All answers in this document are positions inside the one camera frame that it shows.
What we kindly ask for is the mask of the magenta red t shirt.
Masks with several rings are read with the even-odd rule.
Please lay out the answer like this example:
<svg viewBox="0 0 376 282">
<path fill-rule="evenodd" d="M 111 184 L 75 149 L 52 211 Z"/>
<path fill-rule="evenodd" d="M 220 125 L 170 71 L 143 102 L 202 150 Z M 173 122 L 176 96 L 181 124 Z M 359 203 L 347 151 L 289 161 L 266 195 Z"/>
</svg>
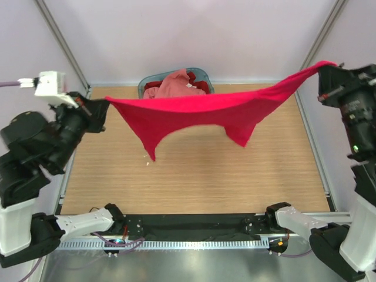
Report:
<svg viewBox="0 0 376 282">
<path fill-rule="evenodd" d="M 333 62 L 320 61 L 260 90 L 179 98 L 116 99 L 107 96 L 105 99 L 140 139 L 152 160 L 156 159 L 155 150 L 162 139 L 191 126 L 221 126 L 229 139 L 245 147 L 258 123 L 320 68 L 334 65 Z"/>
</svg>

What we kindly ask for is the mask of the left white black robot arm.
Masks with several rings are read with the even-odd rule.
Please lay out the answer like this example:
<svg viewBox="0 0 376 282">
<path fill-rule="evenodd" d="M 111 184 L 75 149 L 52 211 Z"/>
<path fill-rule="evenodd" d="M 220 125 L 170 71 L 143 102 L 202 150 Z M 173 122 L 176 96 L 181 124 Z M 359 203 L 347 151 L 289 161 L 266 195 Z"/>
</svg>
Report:
<svg viewBox="0 0 376 282">
<path fill-rule="evenodd" d="M 115 204 L 67 219 L 35 213 L 49 176 L 65 167 L 85 133 L 105 130 L 109 102 L 70 92 L 73 105 L 50 103 L 55 120 L 35 111 L 21 113 L 1 130 L 8 147 L 1 156 L 1 266 L 15 266 L 53 252 L 61 242 L 95 232 L 120 234 L 124 216 Z"/>
</svg>

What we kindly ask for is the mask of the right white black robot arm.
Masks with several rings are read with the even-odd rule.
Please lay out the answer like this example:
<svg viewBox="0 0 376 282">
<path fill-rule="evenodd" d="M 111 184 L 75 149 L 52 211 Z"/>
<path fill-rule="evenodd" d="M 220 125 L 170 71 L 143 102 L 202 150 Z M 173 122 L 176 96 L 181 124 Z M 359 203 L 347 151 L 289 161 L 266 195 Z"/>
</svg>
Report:
<svg viewBox="0 0 376 282">
<path fill-rule="evenodd" d="M 323 66 L 318 101 L 341 112 L 355 180 L 350 225 L 326 223 L 282 202 L 266 208 L 265 227 L 307 240 L 315 256 L 345 281 L 375 281 L 375 65 L 357 69 Z"/>
</svg>

